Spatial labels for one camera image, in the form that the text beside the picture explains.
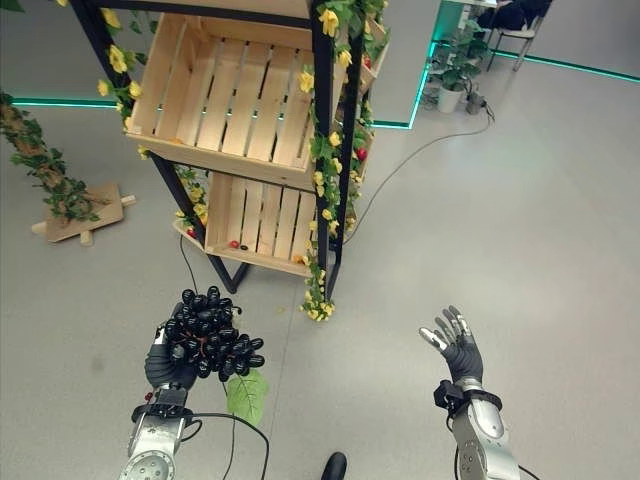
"bunch of black grapes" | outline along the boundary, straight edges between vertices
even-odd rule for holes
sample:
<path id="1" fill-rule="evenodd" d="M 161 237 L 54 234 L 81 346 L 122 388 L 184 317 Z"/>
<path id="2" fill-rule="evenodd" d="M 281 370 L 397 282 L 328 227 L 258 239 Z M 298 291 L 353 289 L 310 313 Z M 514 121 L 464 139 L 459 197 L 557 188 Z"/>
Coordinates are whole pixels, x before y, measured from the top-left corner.
<path id="1" fill-rule="evenodd" d="M 195 365 L 200 378 L 218 372 L 221 382 L 234 373 L 244 376 L 250 368 L 264 365 L 264 357 L 254 354 L 264 341 L 238 334 L 231 323 L 234 309 L 242 313 L 230 298 L 220 298 L 215 285 L 209 287 L 206 296 L 188 289 L 182 292 L 182 303 L 164 326 L 173 361 Z"/>

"wooden stand base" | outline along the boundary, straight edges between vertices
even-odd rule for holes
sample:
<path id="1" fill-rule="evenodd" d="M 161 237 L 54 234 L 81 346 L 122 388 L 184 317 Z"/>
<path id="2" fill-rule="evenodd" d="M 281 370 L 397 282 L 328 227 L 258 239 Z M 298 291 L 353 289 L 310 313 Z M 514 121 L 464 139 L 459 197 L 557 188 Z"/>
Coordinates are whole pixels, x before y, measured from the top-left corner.
<path id="1" fill-rule="evenodd" d="M 80 245 L 90 247 L 93 245 L 93 230 L 119 222 L 124 218 L 123 208 L 136 203 L 135 195 L 120 197 L 118 185 L 115 183 L 87 188 L 87 191 L 110 200 L 108 205 L 100 205 L 96 209 L 95 213 L 100 217 L 100 220 L 96 222 L 72 220 L 62 226 L 59 220 L 53 217 L 51 211 L 47 210 L 46 220 L 32 225 L 31 231 L 37 235 L 45 236 L 49 242 L 59 242 L 80 235 Z"/>

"white chair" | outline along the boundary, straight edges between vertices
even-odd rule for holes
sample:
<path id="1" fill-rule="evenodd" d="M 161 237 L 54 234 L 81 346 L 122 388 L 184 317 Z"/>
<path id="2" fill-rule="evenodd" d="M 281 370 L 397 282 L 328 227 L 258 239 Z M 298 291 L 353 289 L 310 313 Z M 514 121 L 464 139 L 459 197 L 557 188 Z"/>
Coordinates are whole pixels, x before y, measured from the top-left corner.
<path id="1" fill-rule="evenodd" d="M 535 17 L 531 22 L 531 27 L 526 28 L 526 24 L 522 27 L 522 30 L 507 30 L 504 28 L 498 28 L 498 33 L 500 37 L 498 37 L 498 43 L 493 49 L 493 54 L 491 55 L 491 60 L 489 61 L 489 65 L 487 66 L 487 72 L 491 68 L 491 64 L 493 63 L 493 59 L 496 56 L 496 51 L 500 46 L 500 42 L 502 41 L 502 37 L 510 37 L 510 38 L 519 38 L 524 40 L 524 45 L 522 46 L 522 50 L 520 50 L 520 54 L 518 55 L 518 59 L 516 60 L 515 65 L 513 66 L 513 71 L 517 72 L 524 61 L 524 56 L 529 52 L 529 48 L 531 48 L 531 44 L 533 43 L 533 39 L 536 37 L 538 30 L 540 29 L 540 25 L 542 25 L 542 20 L 544 17 Z M 489 38 L 487 39 L 487 45 L 491 42 L 491 37 L 493 36 L 493 31 L 489 34 Z"/>

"gray floor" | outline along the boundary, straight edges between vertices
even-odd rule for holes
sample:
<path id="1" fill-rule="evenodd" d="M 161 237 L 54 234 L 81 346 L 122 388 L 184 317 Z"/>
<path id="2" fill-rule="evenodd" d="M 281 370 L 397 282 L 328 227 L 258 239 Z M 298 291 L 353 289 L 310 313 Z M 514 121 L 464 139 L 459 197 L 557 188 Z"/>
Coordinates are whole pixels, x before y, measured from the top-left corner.
<path id="1" fill-rule="evenodd" d="M 377 198 L 345 252 L 330 322 L 296 310 L 304 286 L 286 274 L 255 268 L 234 298 L 266 342 L 268 478 L 319 479 L 336 449 L 349 479 L 451 478 L 454 442 L 431 395 L 446 370 L 416 334 L 450 302 L 472 322 L 521 463 L 543 480 L 637 475 L 639 89 L 509 67 L 499 59 L 483 79 L 494 127 L 435 144 Z M 29 230 L 41 194 L 2 144 L 0 476 L 112 479 L 148 390 L 154 326 L 190 283 L 175 207 L 113 111 L 31 110 L 73 175 L 117 180 L 139 203 L 92 248 L 48 245 Z M 363 204 L 420 144 L 484 122 L 421 111 L 412 131 L 379 130 Z M 217 283 L 186 250 L 199 286 Z M 224 409 L 214 381 L 189 403 Z M 221 478 L 230 434 L 211 421 L 185 444 L 182 478 Z M 258 478 L 262 454 L 238 427 L 229 478 Z"/>

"red berry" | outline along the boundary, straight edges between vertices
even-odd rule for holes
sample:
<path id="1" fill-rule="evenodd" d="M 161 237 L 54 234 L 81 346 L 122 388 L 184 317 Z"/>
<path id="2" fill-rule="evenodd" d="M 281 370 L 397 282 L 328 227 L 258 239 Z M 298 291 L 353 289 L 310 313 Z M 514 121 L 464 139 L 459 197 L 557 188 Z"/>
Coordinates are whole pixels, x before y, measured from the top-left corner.
<path id="1" fill-rule="evenodd" d="M 367 151 L 364 148 L 356 149 L 356 155 L 358 156 L 358 160 L 364 162 L 367 159 Z"/>

